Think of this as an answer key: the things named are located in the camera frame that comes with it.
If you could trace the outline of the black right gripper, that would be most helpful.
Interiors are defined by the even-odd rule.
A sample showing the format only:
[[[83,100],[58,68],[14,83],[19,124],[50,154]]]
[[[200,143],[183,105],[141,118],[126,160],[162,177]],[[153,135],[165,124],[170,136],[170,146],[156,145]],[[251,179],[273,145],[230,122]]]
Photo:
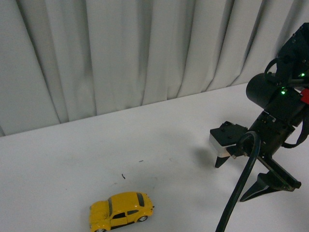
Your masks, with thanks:
[[[261,139],[257,159],[268,169],[268,173],[258,174],[257,181],[243,194],[240,202],[277,191],[294,191],[300,188],[301,182],[291,176],[272,158],[280,147],[294,147],[285,141],[300,123],[300,113],[280,119],[278,116],[262,112],[248,128],[247,132],[254,131]],[[220,168],[228,159],[229,157],[217,157],[215,168]]]

